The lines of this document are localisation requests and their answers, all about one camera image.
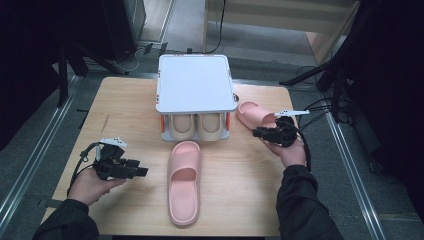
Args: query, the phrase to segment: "wooden table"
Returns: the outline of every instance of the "wooden table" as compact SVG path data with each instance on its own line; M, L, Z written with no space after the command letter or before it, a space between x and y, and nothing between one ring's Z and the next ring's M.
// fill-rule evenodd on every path
M146 177L128 180L90 207L105 235L278 236L276 195L284 170L279 158L231 113L230 136L199 142L203 156L200 216L193 225L171 223L167 205L167 164L176 145L161 137L155 109L157 81L105 78L75 143L53 199L64 200L79 154L101 138L128 143L123 157L141 161ZM272 111L292 109L283 87L234 84L240 101L254 101ZM89 155L94 160L95 151ZM46 211L47 218L54 209Z

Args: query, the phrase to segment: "cable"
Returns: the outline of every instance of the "cable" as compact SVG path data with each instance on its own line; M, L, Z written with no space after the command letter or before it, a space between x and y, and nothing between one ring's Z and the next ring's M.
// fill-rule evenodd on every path
M305 149L305 155L306 155L306 168L308 169L309 172L312 172L312 163L311 163L311 153L309 151L309 146L308 143L306 142L306 138L303 135L303 133L301 132L301 130L299 130L296 126L294 126L291 123L282 121L283 124L286 124L287 126L289 126L290 128L293 128L294 130L296 130L296 132L299 134L300 138L302 139L303 142L303 147Z
M321 113L320 115L318 115L317 117L313 118L311 121L309 121L307 124L303 125L302 127L300 127L300 130L303 131L305 130L305 128L309 125L311 125L312 123L318 121L319 119L321 119L323 116L325 116L325 114L327 114L329 111L325 111L323 113Z
M136 64L136 66L133 68L133 69L125 69L125 68L123 68L123 67L121 67L121 66L119 66L118 65L118 63L116 63L116 60L114 60L113 61L113 63L118 67L118 68L120 68L120 69L122 69L122 70L124 70L124 71L126 71L126 72L132 72L132 71L134 71L134 70L136 70L137 68L138 68L138 66L139 66L139 64L140 64L140 62L138 61L138 58L137 58L137 53L138 52L140 52L141 50L143 50L144 48L140 48L140 49L138 49L135 53L134 53L134 58L135 58L135 60L137 61L137 64Z
M90 144L84 151L82 151L81 153L80 153L80 156L81 156L81 158L80 158L80 160L78 161L78 163L77 163L77 166L75 167L75 170L74 170L74 172L72 173L72 178L71 178L71 183L69 184L69 188L68 188L68 190L67 190L67 194L69 194L69 191L71 190L71 187L72 187L72 185L74 184L74 182L75 182L75 179L77 179L77 177L78 177L78 174L82 171L82 170L84 170L84 169L86 169L86 168L88 168L88 167L90 167L91 165L89 165L89 166L87 166L87 167L85 167L85 168L83 168L81 171L78 171L78 169L79 169L79 167L81 166L81 163L82 162L88 162L88 153L91 151L91 149L93 149L94 147L97 147L97 146L99 146L99 142L95 142L95 143L92 143L92 144Z
M315 68L315 66L302 66L302 67L300 67L300 68L298 68L298 69L296 70L296 77L299 77L299 71L300 71L301 69L303 69L303 68L307 68L307 67ZM306 81L306 79L305 79L305 80L303 80L303 82L304 82L305 84L310 84L310 85L317 84L317 82L318 82L317 75L314 75L314 79L315 79L315 83L307 82L307 81Z
M225 5L227 4L227 0L224 0L224 6L222 7L222 14L221 14L221 24L219 26L219 42L216 45L215 49L209 52L193 52L193 53L203 53L203 54L211 54L214 53L218 47L221 45L221 41L222 41L222 23L224 21L224 12L225 12Z
M317 101L315 101L315 102L313 102L313 103L311 103L311 104L309 104L308 106L306 106L304 109L303 109L303 111L306 111L306 110L309 110L309 108L310 107L312 107L313 105L315 105L315 104L317 104L317 103L319 103L319 102L322 102L322 101L326 101L326 100L330 100L331 98L322 98L322 99L320 99L320 100L317 100ZM298 118L298 124L299 124L299 126L300 126L300 121L302 120L302 115L300 115L299 116L299 118Z

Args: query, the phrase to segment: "shoe rack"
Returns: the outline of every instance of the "shoe rack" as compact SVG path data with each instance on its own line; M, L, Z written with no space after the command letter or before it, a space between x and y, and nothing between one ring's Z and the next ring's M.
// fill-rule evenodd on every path
M237 107L231 71L224 55L177 54L159 58L156 110L161 114L162 138L177 141L170 131L172 115L194 115L195 134L198 115L219 113L224 126L220 139L229 136L229 114Z

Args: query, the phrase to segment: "aluminum rail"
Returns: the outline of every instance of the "aluminum rail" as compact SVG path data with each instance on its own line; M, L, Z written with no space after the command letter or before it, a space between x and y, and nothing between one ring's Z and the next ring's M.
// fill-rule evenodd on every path
M57 130L59 129L69 106L72 104L75 92L83 77L74 76L69 84L69 96L62 104L62 107L57 108L52 119L43 132L40 140L32 151L30 157L26 161L21 173L16 179L13 187L7 194L0 207L0 239L6 231L9 222L15 213L25 191L27 190L32 178L34 177L38 167L40 166L45 153L47 152L50 143L52 142Z
M367 224L368 230L370 231L370 235L374 240L385 240L387 238L384 234L383 228L381 227L378 215L374 210L371 199L356 168L355 160L349 151L349 147L343 136L343 132L340 126L335 122L331 113L327 113L327 120L331 132L333 133L333 137L336 141L337 147L340 151L340 155L358 200L359 207L361 208L362 215L364 216L365 223Z

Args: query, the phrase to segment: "black equipment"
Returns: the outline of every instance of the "black equipment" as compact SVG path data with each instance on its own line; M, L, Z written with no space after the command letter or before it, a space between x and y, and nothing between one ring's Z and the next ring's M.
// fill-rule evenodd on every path
M277 118L275 123L277 124L276 128L257 127L253 129L253 136L282 147L290 147L297 138L293 118L283 116Z
M107 180L109 177L132 179L135 176L145 177L147 168L138 167L140 161L121 158L124 154L118 146L106 144L100 153L101 158L96 159L93 163L93 168L102 180Z
M137 50L146 12L143 0L80 2L68 18L73 42L104 59L122 60Z
M308 143L302 132L294 125L293 118L281 116L275 119L275 123L277 124L276 128L257 127L256 129L252 129L253 136L270 143L278 144L281 147L290 147L296 140L297 134L299 134L305 148L306 167L311 172L311 153L309 152Z
M334 83L331 112L337 122L344 87L354 102L353 124L372 158L371 170L405 185L422 222L423 12L423 1L363 0L350 34L331 60L280 82L294 85L324 72L317 89L326 91Z
M93 164L85 167L84 169L92 166L97 173L97 176L101 180L107 180L109 177L111 178L120 178L120 179L132 179L136 176L145 177L147 175L148 168L139 167L140 161L121 158L124 154L124 150L119 146L113 144L107 144L102 142L96 142L90 144L86 150L82 151L77 166L75 167L75 171L72 175L71 183L69 185L69 190L72 187L72 184L75 182L75 179L78 177L78 174L84 170L78 172L78 169L82 162L88 161L88 153L91 149L96 148L96 159Z

